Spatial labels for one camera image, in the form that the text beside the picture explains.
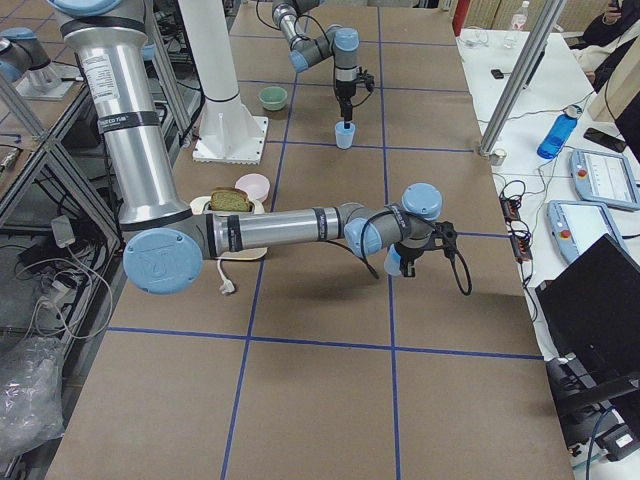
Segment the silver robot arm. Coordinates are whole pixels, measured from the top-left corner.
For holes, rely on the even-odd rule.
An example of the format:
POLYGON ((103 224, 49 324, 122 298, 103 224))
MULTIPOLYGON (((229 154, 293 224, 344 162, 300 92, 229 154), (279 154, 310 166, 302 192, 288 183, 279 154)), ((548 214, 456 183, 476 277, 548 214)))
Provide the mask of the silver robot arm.
MULTIPOLYGON (((65 44, 78 56, 98 114, 98 129, 111 153, 124 206, 120 225, 130 238, 124 252, 128 278, 152 294, 190 286, 204 259, 225 252, 345 238, 370 272, 367 257, 389 248, 384 268, 413 277, 425 251, 454 250, 452 224, 435 222, 442 197, 430 184, 409 186, 400 204, 375 211, 358 203, 265 213, 194 214, 177 193, 142 51, 148 42, 151 7, 145 1, 47 1, 56 11, 65 44)), ((317 46, 296 29, 302 13, 320 1, 274 2, 302 67, 334 57, 337 93, 362 82, 354 29, 332 26, 317 46)), ((252 116, 242 103, 221 1, 180 3, 205 100, 197 147, 205 161, 259 162, 268 119, 252 116)))
POLYGON ((319 27, 321 34, 310 37, 300 26, 301 19, 311 20, 309 12, 321 1, 274 1, 272 21, 288 42, 289 60, 297 73, 327 60, 333 60, 333 90, 340 107, 341 127, 350 130, 353 122, 357 86, 366 83, 366 71, 358 61, 360 45, 356 29, 339 24, 319 27))

